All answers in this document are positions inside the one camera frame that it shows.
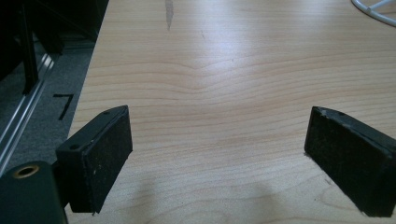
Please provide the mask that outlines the aluminium floor rail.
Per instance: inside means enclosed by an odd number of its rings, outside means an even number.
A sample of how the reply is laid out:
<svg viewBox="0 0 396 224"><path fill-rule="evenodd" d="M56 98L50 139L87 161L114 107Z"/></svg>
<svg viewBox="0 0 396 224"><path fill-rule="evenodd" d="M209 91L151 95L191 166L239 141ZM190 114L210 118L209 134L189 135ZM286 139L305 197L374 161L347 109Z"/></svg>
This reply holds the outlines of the aluminium floor rail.
<svg viewBox="0 0 396 224"><path fill-rule="evenodd" d="M29 93L22 96L7 126L0 132L0 176L5 172L11 156L20 142L25 127L47 84L47 78L50 75L55 59L55 56L48 53L41 57L38 64L39 80Z"/></svg>

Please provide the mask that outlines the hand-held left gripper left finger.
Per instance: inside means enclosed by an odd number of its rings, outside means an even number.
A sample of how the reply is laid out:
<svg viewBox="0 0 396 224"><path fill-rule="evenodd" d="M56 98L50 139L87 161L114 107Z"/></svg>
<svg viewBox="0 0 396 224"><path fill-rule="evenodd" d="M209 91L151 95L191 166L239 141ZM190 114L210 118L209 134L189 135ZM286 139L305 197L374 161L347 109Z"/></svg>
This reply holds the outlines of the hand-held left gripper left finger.
<svg viewBox="0 0 396 224"><path fill-rule="evenodd" d="M133 151L129 107L108 109L56 149L71 209L98 213Z"/></svg>

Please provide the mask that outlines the black metal stand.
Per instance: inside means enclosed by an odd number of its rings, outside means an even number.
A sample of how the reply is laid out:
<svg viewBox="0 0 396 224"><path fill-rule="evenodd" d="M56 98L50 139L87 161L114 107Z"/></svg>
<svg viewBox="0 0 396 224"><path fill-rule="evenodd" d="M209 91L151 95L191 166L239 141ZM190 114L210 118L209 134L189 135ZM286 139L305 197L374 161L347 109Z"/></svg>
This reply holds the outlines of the black metal stand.
<svg viewBox="0 0 396 224"><path fill-rule="evenodd" d="M28 19L30 12L31 10L28 0L21 0L18 20L25 76L25 84L23 89L24 94L29 94L38 81L33 31Z"/></svg>

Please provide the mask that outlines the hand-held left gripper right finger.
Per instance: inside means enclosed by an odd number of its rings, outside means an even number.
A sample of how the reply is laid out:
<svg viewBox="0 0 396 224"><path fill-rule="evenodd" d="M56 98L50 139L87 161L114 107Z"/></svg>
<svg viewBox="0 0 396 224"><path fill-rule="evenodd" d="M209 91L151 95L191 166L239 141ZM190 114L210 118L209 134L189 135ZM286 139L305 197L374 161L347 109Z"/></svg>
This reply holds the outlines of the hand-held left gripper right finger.
<svg viewBox="0 0 396 224"><path fill-rule="evenodd" d="M330 108L311 109L304 151L369 217L396 208L396 139Z"/></svg>

